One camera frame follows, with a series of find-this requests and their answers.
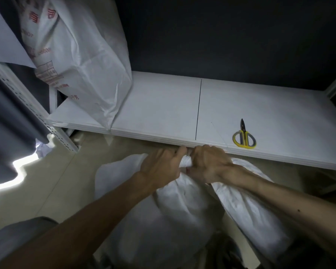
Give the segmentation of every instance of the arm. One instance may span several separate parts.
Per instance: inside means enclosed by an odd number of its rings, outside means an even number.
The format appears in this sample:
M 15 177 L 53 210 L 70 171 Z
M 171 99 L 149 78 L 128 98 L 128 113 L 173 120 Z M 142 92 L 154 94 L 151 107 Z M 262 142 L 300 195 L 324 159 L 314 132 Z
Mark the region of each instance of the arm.
M 287 215 L 323 249 L 336 257 L 336 205 L 272 183 L 231 163 L 217 147 L 197 147 L 191 174 L 206 183 L 222 182 L 242 188 Z
M 187 152 L 159 149 L 150 154 L 140 172 L 89 204 L 41 237 L 25 244 L 0 262 L 0 268 L 72 268 L 86 262 L 121 219 L 156 189 L 179 177 L 179 163 Z

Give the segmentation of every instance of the black backdrop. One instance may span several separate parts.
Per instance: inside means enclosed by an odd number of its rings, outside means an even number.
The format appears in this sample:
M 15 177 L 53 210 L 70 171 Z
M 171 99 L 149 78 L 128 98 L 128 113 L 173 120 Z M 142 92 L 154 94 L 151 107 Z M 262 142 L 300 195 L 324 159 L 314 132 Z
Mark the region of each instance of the black backdrop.
M 324 90 L 336 0 L 116 0 L 132 70 Z

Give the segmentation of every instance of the scissors handle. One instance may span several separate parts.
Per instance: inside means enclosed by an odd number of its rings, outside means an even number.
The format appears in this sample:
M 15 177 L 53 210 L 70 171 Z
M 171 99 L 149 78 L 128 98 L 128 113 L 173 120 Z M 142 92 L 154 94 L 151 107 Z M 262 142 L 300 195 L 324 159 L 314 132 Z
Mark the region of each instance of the scissors handle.
M 237 140 L 236 140 L 237 135 L 240 136 L 240 143 L 238 143 Z M 249 138 L 248 137 L 250 137 L 253 140 L 252 145 L 249 144 Z M 238 132 L 236 132 L 233 135 L 233 143 L 236 146 L 239 146 L 241 148 L 246 148 L 246 149 L 253 149 L 256 146 L 256 140 L 253 137 L 253 135 L 251 135 L 248 131 L 242 131 L 242 130 L 239 130 Z

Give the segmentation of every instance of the scissors blade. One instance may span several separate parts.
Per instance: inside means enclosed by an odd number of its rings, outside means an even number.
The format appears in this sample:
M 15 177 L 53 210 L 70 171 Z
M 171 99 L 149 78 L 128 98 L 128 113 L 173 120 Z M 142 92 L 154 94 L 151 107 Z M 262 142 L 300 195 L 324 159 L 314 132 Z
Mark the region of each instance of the scissors blade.
M 244 120 L 243 120 L 243 119 L 241 119 L 241 121 L 240 121 L 240 129 L 241 129 L 243 132 L 246 131 L 246 130 L 245 130 L 245 124 L 244 124 Z

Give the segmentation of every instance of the yellow and gray scissors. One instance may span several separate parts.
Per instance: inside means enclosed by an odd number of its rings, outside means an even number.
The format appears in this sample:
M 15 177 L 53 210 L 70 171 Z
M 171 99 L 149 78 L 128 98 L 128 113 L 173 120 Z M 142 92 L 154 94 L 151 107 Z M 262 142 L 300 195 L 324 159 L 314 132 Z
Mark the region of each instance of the yellow and gray scissors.
M 238 143 L 238 141 L 236 140 L 237 135 L 240 136 L 240 143 Z M 249 138 L 253 141 L 251 145 L 249 144 Z M 256 146 L 255 138 L 248 131 L 245 130 L 245 124 L 243 119 L 240 121 L 240 130 L 233 135 L 233 142 L 236 146 L 246 149 L 253 149 Z

